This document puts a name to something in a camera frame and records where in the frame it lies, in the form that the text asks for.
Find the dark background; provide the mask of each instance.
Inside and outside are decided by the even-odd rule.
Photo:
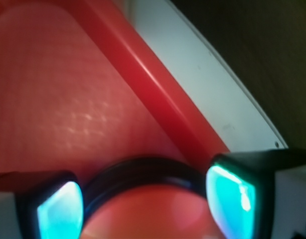
[[[306,0],[171,0],[290,147],[306,148]]]

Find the textured red plastic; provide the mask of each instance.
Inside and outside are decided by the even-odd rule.
[[[189,96],[110,0],[58,3],[82,26],[192,166],[206,171],[215,154],[228,151]]]

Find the red plastic surface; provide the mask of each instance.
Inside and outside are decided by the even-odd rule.
[[[192,166],[205,171],[215,154],[228,151],[188,95],[110,0],[59,3],[106,55]]]

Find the red plastic edge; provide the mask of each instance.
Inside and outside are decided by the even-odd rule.
[[[76,19],[193,167],[206,172],[214,155],[229,151],[113,2],[44,1],[64,8]]]

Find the white surface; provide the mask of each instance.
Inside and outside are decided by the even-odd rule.
[[[306,237],[306,166],[275,173],[272,239]]]
[[[0,192],[0,239],[20,238],[13,193]]]
[[[207,40],[166,0],[128,2],[131,23],[230,151],[287,147]]]

